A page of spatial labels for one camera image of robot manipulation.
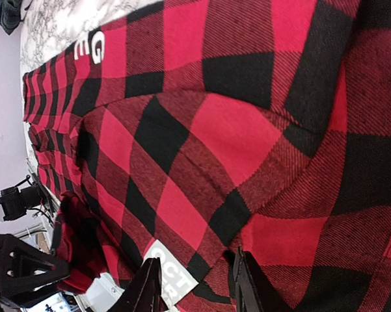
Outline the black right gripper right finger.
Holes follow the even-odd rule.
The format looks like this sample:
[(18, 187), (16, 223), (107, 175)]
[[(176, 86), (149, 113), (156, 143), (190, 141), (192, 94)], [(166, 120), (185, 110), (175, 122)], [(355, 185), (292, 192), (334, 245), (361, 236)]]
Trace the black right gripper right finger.
[(233, 265), (237, 311), (283, 312), (289, 305), (273, 287), (250, 252), (237, 250)]

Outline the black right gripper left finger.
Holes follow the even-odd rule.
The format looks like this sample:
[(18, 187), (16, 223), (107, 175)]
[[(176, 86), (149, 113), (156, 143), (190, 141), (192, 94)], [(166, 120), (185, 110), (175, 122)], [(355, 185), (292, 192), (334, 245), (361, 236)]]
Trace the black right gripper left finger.
[(147, 259), (109, 312), (160, 311), (161, 279), (160, 259)]

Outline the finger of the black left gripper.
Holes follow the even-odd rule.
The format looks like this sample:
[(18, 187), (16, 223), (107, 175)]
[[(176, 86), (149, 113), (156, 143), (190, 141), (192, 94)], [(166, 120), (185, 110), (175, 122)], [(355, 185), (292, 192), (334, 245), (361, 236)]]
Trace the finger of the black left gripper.
[(41, 302), (58, 293), (70, 267), (11, 234), (0, 234), (0, 302)]

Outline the red black plaid shirt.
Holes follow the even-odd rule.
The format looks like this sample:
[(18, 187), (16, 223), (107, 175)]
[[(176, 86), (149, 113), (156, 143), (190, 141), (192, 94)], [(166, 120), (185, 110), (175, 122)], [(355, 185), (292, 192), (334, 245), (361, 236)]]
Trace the red black plaid shirt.
[(391, 1), (160, 1), (23, 78), (61, 201), (59, 289), (130, 290), (165, 254), (180, 311), (391, 311)]

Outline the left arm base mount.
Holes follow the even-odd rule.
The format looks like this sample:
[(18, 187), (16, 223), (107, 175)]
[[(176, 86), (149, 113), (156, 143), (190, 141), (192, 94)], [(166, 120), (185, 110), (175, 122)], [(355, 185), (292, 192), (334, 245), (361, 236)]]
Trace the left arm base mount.
[(27, 175), (24, 180), (0, 191), (0, 207), (3, 209), (4, 221), (15, 221), (34, 211), (44, 216), (51, 226), (56, 207), (51, 194), (37, 179), (31, 181)]

